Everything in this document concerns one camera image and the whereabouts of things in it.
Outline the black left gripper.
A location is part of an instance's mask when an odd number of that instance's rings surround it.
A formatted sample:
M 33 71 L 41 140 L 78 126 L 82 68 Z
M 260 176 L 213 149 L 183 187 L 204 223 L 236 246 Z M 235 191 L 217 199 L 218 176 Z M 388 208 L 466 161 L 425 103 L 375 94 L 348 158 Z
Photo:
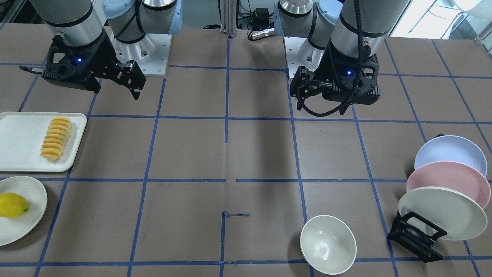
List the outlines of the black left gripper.
M 312 72 L 300 66 L 290 82 L 290 95 L 297 101 L 321 94 L 328 101 L 344 102 L 351 94 L 354 81 L 358 77 L 356 94 L 351 104 L 372 105 L 381 98 L 377 84 L 379 63 L 371 54 L 369 45 L 362 46 L 362 66 L 358 70 L 358 58 L 349 57 L 338 51 L 329 42 L 320 65 Z

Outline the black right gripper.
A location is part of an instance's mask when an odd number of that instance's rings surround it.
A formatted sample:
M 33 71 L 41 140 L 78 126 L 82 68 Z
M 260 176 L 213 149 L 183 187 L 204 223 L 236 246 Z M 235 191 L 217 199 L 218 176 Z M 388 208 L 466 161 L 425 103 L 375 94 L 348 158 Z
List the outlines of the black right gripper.
M 68 46 L 65 34 L 57 32 L 48 51 L 45 68 L 20 65 L 19 69 L 41 74 L 51 84 L 99 93 L 98 78 L 125 86 L 134 100 L 138 100 L 146 77 L 137 61 L 121 63 L 105 29 L 88 45 Z

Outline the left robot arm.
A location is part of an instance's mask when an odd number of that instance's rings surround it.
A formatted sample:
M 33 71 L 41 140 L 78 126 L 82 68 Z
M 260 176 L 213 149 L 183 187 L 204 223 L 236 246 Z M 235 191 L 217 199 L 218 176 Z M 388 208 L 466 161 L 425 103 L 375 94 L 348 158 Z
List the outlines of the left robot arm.
M 274 29 L 283 37 L 306 38 L 323 55 L 301 65 L 290 84 L 298 109 L 309 97 L 350 105 L 380 99 L 376 53 L 398 23 L 409 0 L 278 0 Z

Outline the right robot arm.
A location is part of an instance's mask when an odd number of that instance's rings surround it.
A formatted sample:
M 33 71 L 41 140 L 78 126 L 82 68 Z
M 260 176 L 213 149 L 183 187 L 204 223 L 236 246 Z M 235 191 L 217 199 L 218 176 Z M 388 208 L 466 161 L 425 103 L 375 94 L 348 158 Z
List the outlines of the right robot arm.
M 181 0 L 104 0 L 102 10 L 112 29 L 107 34 L 91 0 L 32 0 L 54 33 L 46 66 L 20 69 L 49 83 L 99 93 L 98 79 L 109 79 L 139 99 L 146 77 L 141 63 L 158 59 L 151 38 L 178 34 Z

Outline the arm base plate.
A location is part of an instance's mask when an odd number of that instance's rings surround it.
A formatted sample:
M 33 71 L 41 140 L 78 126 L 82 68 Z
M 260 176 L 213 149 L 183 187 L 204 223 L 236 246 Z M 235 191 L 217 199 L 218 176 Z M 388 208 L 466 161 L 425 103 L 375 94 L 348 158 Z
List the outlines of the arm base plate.
M 284 38 L 284 42 L 290 79 L 294 78 L 301 65 L 304 65 L 311 72 L 319 67 L 324 49 L 318 49 L 318 45 L 312 42 L 311 37 L 288 36 Z
M 152 33 L 146 34 L 140 42 L 126 44 L 110 35 L 118 60 L 122 63 L 136 61 L 146 77 L 165 77 L 172 38 L 172 35 Z

